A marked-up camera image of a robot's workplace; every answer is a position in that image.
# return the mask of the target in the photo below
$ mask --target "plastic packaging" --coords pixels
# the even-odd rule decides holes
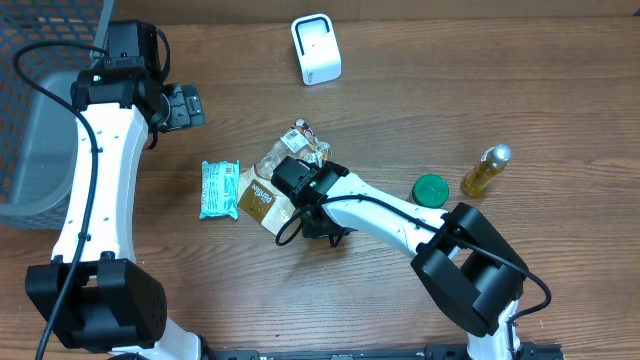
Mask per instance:
[[[256,164],[256,174],[265,180],[271,180],[273,170],[287,156],[322,166],[331,158],[331,147],[318,140],[306,121],[298,119]]]
[[[202,162],[200,219],[231,216],[238,220],[240,162]]]
[[[306,121],[299,119],[259,163],[240,176],[240,209],[274,235],[295,211],[289,198],[271,185],[273,170],[287,155],[322,166],[331,158],[331,147],[319,141]]]

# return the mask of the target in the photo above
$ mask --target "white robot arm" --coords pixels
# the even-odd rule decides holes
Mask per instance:
[[[305,237],[363,231],[413,259],[412,267],[436,304],[467,330],[471,359],[512,359],[511,350],[520,347],[520,340],[515,328],[509,338],[507,320],[516,312],[524,279],[475,253],[458,269],[451,261],[457,244],[444,236],[445,232],[465,235],[468,241],[526,268],[477,210],[465,204],[452,213],[418,206],[377,190],[330,162],[317,168],[287,157],[274,170],[272,184],[301,209]],[[280,245],[289,241],[279,242],[282,232],[276,240]]]
[[[108,32],[108,56],[80,72],[72,88],[73,107],[93,129],[99,149],[89,237],[71,275],[95,165],[87,128],[76,120],[78,151],[67,217],[51,263],[29,267],[27,295],[67,348],[149,360],[212,359],[202,337],[167,317],[162,285],[135,265],[131,226],[138,162],[148,135],[154,133],[155,142],[158,131],[204,124],[197,90],[163,84],[169,61],[161,70],[156,35],[165,38],[152,25],[112,22]],[[51,319],[68,276],[71,289]],[[84,286],[89,279],[97,286]]]

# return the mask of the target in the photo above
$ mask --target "silver bottle cap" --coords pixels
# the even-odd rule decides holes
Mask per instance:
[[[498,165],[506,164],[510,159],[511,148],[508,145],[496,145],[493,151],[491,151],[491,160]]]

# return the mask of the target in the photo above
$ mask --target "yellow liquid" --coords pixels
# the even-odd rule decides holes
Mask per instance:
[[[469,171],[460,182],[460,190],[469,196],[478,196],[484,192],[489,182],[507,166],[497,165],[490,160],[481,161]]]

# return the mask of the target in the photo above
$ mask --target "teal wrapper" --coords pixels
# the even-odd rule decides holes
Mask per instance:
[[[209,164],[202,162],[200,219],[231,216],[238,220],[240,161]]]

